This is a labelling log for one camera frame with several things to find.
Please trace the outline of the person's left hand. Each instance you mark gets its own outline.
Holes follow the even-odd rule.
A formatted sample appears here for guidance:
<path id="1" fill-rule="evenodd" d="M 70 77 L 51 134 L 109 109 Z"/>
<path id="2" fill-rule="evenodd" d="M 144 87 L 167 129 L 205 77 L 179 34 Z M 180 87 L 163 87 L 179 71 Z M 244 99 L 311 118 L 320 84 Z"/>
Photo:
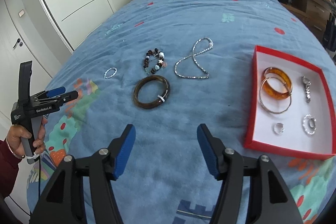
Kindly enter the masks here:
<path id="1" fill-rule="evenodd" d="M 48 123 L 48 120 L 43 117 L 41 126 L 38 132 L 38 137 L 35 139 L 33 146 L 36 148 L 35 152 L 37 154 L 43 153 L 45 150 L 45 125 Z M 28 132 L 23 126 L 21 125 L 13 125 L 10 127 L 9 132 L 6 136 L 7 144 L 9 145 L 10 149 L 13 151 L 14 155 L 17 157 L 22 157 L 25 155 L 25 151 L 21 142 L 21 138 L 29 139 L 31 137 L 31 133 Z"/>

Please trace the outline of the red sleeved left forearm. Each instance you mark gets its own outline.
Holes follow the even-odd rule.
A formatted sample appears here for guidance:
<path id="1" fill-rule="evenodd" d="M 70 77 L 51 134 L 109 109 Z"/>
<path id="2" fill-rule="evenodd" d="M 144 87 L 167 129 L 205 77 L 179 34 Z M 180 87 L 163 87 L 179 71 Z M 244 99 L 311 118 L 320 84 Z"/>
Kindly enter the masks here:
<path id="1" fill-rule="evenodd" d="M 15 155 L 10 149 L 7 139 L 1 140 L 0 192 L 3 198 L 8 197 L 14 188 L 21 160 L 22 157 Z"/>

